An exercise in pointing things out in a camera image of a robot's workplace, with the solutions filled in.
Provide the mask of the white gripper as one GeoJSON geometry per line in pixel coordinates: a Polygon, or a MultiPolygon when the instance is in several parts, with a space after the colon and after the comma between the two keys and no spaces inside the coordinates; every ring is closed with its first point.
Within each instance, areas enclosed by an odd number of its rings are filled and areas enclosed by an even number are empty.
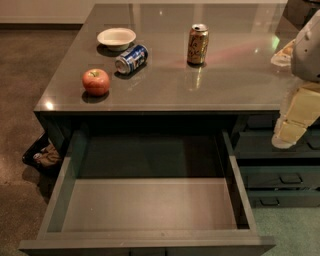
{"type": "Polygon", "coordinates": [[[272,145],[279,149],[294,146],[307,128],[320,117],[320,10],[271,58],[279,67],[291,65],[292,73],[305,81],[292,87],[280,107],[272,145]]]}

